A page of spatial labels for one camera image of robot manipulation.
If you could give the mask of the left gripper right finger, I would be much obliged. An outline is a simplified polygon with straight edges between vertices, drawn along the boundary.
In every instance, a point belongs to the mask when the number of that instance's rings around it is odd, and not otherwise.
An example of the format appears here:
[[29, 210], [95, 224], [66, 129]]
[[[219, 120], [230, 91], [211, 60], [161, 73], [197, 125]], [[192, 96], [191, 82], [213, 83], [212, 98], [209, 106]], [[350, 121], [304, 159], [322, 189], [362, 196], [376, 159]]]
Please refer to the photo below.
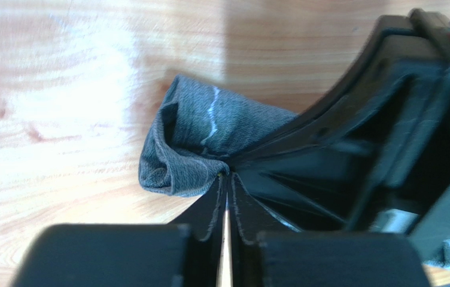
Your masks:
[[274, 233], [300, 232], [301, 229], [267, 210], [244, 187], [233, 173], [228, 186], [233, 286], [297, 286], [301, 280], [294, 274], [286, 255], [263, 258], [262, 231]]

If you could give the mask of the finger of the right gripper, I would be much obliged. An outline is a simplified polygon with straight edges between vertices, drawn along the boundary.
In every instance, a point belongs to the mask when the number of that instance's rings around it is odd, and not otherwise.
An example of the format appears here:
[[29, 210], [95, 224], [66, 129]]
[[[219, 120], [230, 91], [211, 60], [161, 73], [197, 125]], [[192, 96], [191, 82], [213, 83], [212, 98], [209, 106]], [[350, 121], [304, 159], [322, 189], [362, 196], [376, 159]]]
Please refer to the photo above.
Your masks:
[[355, 63], [314, 106], [236, 153], [229, 166], [265, 209], [301, 231], [378, 231], [381, 183], [445, 58], [409, 16], [382, 16]]

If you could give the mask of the grey stitched cloth napkin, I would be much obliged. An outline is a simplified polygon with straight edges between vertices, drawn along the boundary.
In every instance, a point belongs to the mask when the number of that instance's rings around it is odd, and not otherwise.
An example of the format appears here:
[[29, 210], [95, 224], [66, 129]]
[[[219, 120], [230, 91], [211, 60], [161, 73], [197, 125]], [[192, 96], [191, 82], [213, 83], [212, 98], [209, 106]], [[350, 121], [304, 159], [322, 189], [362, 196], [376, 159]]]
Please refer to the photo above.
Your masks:
[[295, 119], [295, 113], [183, 75], [174, 78], [145, 138], [143, 189], [169, 196], [206, 193], [226, 161]]

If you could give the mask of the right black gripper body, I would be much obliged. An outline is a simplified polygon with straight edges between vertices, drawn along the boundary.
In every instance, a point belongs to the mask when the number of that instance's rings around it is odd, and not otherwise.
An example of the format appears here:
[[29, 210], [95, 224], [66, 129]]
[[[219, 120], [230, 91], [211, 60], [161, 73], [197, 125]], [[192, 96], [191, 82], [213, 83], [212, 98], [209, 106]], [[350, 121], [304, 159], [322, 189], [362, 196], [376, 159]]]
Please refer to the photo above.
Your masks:
[[445, 70], [422, 110], [404, 112], [409, 137], [382, 180], [389, 191], [388, 221], [376, 229], [405, 233], [428, 260], [450, 238], [450, 19], [416, 8], [409, 21], [445, 58]]

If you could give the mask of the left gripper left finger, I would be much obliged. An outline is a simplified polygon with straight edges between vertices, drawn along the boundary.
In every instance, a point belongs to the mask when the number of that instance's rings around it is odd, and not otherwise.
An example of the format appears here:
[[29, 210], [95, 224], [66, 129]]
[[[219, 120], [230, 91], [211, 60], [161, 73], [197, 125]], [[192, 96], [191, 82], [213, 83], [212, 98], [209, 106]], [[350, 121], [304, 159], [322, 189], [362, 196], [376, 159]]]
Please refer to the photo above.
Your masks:
[[171, 221], [191, 229], [183, 265], [184, 286], [216, 286], [223, 244], [227, 178], [219, 174], [206, 193]]

